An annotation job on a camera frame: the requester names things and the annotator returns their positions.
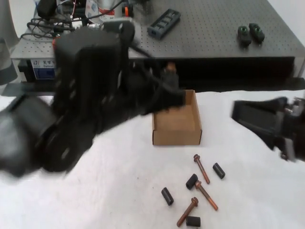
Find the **sticker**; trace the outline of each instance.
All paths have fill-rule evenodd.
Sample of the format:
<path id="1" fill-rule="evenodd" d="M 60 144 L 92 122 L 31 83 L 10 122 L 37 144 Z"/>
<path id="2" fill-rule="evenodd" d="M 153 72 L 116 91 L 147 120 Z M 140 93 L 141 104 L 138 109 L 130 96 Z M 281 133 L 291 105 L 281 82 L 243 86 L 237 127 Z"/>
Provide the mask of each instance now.
<path id="1" fill-rule="evenodd" d="M 54 79 L 56 68 L 54 60 L 31 60 L 31 64 L 36 79 Z"/>
<path id="2" fill-rule="evenodd" d="M 92 16 L 96 16 L 99 14 L 98 6 L 95 0 L 87 0 L 86 1 L 86 11 L 85 15 L 87 18 L 90 18 Z M 93 23 L 101 23 L 100 18 L 92 18 L 90 19 Z"/>
<path id="3" fill-rule="evenodd" d="M 103 16 L 100 16 L 101 20 L 110 20 L 110 19 L 114 19 L 114 10 L 109 11 L 109 10 L 105 10 L 105 9 L 101 9 L 99 8 L 99 12 L 100 13 L 106 13 Z"/>
<path id="4" fill-rule="evenodd" d="M 33 68 L 55 68 L 55 60 L 31 60 Z"/>

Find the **electronic equipment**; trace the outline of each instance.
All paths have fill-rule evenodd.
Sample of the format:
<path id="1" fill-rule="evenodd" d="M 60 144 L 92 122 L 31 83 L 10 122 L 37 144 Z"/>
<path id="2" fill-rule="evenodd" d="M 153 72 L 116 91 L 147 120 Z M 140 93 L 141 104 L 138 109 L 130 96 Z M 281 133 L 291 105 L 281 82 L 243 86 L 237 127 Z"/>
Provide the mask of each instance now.
<path id="1" fill-rule="evenodd" d="M 168 71 L 129 59 L 129 47 L 149 56 L 133 46 L 133 36 L 126 21 L 119 30 L 82 27 L 57 39 L 51 106 L 23 95 L 0 112 L 0 169 L 17 177 L 39 168 L 69 172 L 95 135 L 137 115 L 184 105 L 185 91 L 163 81 Z"/>

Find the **orange component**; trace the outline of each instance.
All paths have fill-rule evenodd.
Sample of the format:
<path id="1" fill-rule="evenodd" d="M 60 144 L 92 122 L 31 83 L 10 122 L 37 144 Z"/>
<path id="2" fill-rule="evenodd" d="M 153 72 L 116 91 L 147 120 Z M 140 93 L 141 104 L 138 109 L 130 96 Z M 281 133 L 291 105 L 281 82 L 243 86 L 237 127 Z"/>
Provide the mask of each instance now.
<path id="1" fill-rule="evenodd" d="M 56 38 L 54 38 L 53 41 L 52 41 L 53 49 L 55 49 L 55 42 L 56 42 L 56 39 L 57 39 L 57 38 L 60 38 L 60 37 L 56 37 Z"/>
<path id="2" fill-rule="evenodd" d="M 127 6 L 125 7 L 125 16 L 129 17 L 129 15 L 128 15 L 128 7 Z"/>
<path id="3" fill-rule="evenodd" d="M 55 49 L 55 39 L 52 41 L 53 49 Z"/>

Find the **screw head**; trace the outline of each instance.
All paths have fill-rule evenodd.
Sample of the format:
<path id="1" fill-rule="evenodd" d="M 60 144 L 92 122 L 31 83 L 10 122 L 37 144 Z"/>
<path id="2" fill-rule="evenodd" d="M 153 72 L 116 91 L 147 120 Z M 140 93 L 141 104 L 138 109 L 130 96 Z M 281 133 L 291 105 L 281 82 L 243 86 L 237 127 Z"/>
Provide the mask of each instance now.
<path id="1" fill-rule="evenodd" d="M 192 203 L 194 203 L 195 206 L 198 206 L 199 201 L 198 201 L 198 199 L 196 197 L 193 197 L 192 198 Z"/>
<path id="2" fill-rule="evenodd" d="M 194 162 L 196 162 L 197 160 L 199 160 L 200 159 L 200 156 L 198 155 L 198 154 L 195 154 L 194 155 Z"/>
<path id="3" fill-rule="evenodd" d="M 284 159 L 285 161 L 288 160 L 288 156 L 284 153 L 281 153 L 281 158 Z"/>
<path id="4" fill-rule="evenodd" d="M 200 186 L 201 186 L 201 181 L 197 180 L 196 183 L 195 183 L 196 189 L 198 189 Z"/>

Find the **black clamp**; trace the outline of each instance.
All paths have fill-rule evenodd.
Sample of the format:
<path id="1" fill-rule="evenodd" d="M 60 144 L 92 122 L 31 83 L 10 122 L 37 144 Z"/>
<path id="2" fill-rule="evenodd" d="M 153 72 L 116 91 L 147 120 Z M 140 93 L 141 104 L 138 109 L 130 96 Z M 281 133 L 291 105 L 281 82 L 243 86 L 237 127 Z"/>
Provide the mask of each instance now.
<path id="1" fill-rule="evenodd" d="M 258 24 L 250 23 L 249 24 L 250 34 L 254 37 L 254 39 L 258 43 L 262 43 L 265 39 L 265 34 L 261 30 L 261 27 L 258 26 Z"/>
<path id="2" fill-rule="evenodd" d="M 237 38 L 240 44 L 244 47 L 249 46 L 252 42 L 249 30 L 246 26 L 238 27 Z"/>

